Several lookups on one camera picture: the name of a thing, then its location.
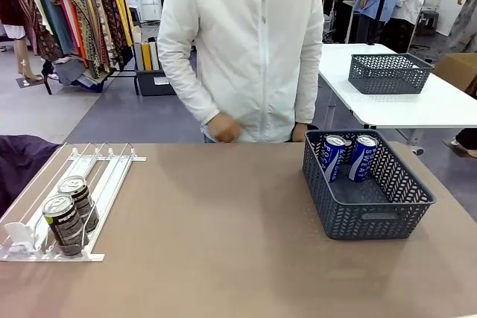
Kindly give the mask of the person's left hand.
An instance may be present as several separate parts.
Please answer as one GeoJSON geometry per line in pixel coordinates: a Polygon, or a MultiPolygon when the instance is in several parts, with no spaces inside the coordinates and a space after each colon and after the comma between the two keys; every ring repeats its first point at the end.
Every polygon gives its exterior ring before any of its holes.
{"type": "Polygon", "coordinates": [[[304,142],[305,134],[308,129],[308,124],[296,123],[291,134],[291,140],[293,142],[304,142]]]}

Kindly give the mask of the person's right hand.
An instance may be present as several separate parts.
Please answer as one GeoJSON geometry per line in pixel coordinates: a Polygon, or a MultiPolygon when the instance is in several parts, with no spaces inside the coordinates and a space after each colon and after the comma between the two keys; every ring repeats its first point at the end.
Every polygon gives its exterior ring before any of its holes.
{"type": "Polygon", "coordinates": [[[226,113],[218,113],[207,123],[207,129],[211,137],[218,142],[235,142],[242,132],[240,123],[226,113]]]}

